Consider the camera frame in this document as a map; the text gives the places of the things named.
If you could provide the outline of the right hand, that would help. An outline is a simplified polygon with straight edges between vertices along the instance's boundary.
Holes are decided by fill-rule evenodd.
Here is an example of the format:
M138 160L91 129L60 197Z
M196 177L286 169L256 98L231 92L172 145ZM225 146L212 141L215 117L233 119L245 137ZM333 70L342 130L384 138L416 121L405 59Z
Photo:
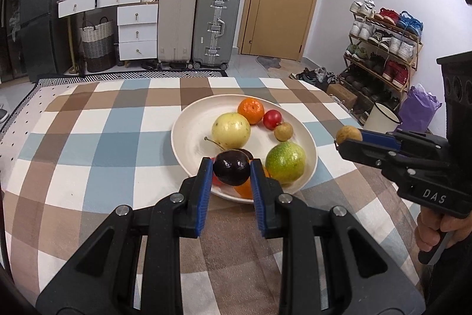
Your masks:
M449 248L469 237L471 229L471 214L467 218L459 219L447 214L441 215L422 206L417 218L417 228L414 235L420 251L429 252L440 242L440 232L453 233L446 246Z

